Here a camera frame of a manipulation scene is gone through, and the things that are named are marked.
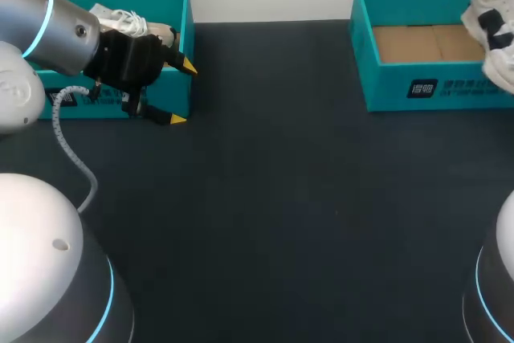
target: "open box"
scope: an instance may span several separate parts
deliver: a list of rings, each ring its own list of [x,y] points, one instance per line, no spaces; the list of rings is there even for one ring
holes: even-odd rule
[[[470,0],[353,0],[350,34],[369,111],[512,108],[462,26]]]
[[[149,22],[168,24],[180,33],[179,49],[186,57],[194,57],[194,22],[190,0],[69,0],[90,10],[95,3],[112,9],[133,10]],[[62,76],[54,71],[38,70],[47,94],[42,118],[51,118],[53,96],[62,88],[70,85],[92,88],[94,80],[79,75]],[[190,114],[191,76],[172,67],[164,67],[159,79],[145,90],[144,98],[156,108],[172,112],[181,117]],[[100,97],[93,104],[88,97],[69,96],[61,105],[62,118],[127,118],[121,111],[121,93],[109,86],[102,85]]]

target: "blue light ring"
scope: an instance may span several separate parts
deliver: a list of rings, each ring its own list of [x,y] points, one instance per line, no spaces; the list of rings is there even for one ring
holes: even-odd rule
[[[489,308],[487,308],[487,305],[485,305],[485,301],[483,300],[482,292],[480,291],[480,284],[479,284],[479,261],[480,256],[482,255],[482,250],[480,250],[479,258],[476,260],[476,269],[475,269],[475,281],[476,281],[476,290],[479,293],[480,302],[482,303],[482,307],[485,310],[485,313],[487,313],[487,316],[489,316],[489,319],[493,323],[493,325],[496,327],[496,329],[502,334],[502,336],[509,342],[514,343],[514,340],[507,335],[507,333],[500,327],[500,325],[496,322],[495,318],[492,317],[492,314],[489,312]]]
[[[54,0],[48,0],[47,13],[45,14],[45,19],[43,20],[43,24],[41,25],[41,28],[39,28],[39,32],[35,36],[32,44],[23,53],[23,58],[26,58],[27,56],[32,54],[32,51],[34,51],[35,48],[38,46],[39,42],[41,42],[41,38],[43,37],[45,31],[47,30],[48,23],[50,22],[51,13],[53,10],[54,10]]]
[[[95,332],[91,335],[91,337],[88,339],[88,341],[86,341],[86,343],[92,343],[96,339],[96,337],[100,333],[100,330],[102,329],[102,327],[104,327],[104,324],[105,324],[105,321],[107,320],[109,311],[111,310],[112,298],[114,296],[114,272],[112,271],[112,265],[111,265],[111,261],[109,260],[109,258],[107,258],[107,262],[109,264],[109,271],[111,273],[111,292],[109,293],[109,300],[107,302],[107,307],[105,307],[104,315],[100,319],[100,323],[96,327]]]

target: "teal box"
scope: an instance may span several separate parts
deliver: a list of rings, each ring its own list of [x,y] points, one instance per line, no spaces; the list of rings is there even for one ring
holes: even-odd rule
[[[482,62],[380,60],[373,27],[460,24],[469,2],[353,0],[350,35],[368,111],[514,107],[514,98],[483,75]]]
[[[190,0],[69,0],[90,10],[95,3],[112,10],[133,10],[149,22],[161,22],[174,27],[180,33],[180,51],[194,58],[194,22]],[[47,102],[42,118],[51,118],[52,94],[70,85],[92,88],[94,80],[86,76],[62,76],[54,71],[38,71]],[[149,104],[184,118],[190,114],[191,76],[172,67],[164,67],[159,79],[148,86],[145,96]],[[127,118],[121,111],[121,95],[117,90],[103,85],[99,99],[92,102],[85,96],[74,95],[61,108],[62,118]]]

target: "gray cable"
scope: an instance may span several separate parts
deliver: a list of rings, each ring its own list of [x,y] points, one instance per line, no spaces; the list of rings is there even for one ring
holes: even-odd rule
[[[61,103],[63,102],[65,96],[72,94],[73,92],[78,92],[83,96],[87,96],[89,94],[89,90],[81,86],[68,86],[67,88],[62,89],[54,98],[54,105],[51,108],[51,124],[54,127],[54,133],[57,137],[59,145],[61,145],[61,148],[63,148],[71,162],[73,162],[77,168],[79,168],[80,171],[84,173],[84,175],[91,183],[91,189],[89,190],[88,196],[77,209],[79,214],[81,214],[85,211],[85,209],[95,197],[96,191],[98,190],[98,180],[96,179],[95,174],[93,174],[93,172],[86,166],[86,164],[84,164],[82,160],[80,160],[80,158],[75,154],[75,152],[71,150],[71,147],[64,139],[63,131],[61,130],[61,124],[59,122],[59,110],[61,108]]]

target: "screw hole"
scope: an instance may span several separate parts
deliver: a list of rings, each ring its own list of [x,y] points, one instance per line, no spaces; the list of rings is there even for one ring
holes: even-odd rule
[[[62,239],[55,239],[51,245],[58,251],[67,251],[70,249],[69,244]]]
[[[75,33],[77,34],[77,36],[79,38],[83,38],[84,36],[86,36],[86,27],[84,26],[81,26],[81,25],[78,25],[76,28],[75,28]]]

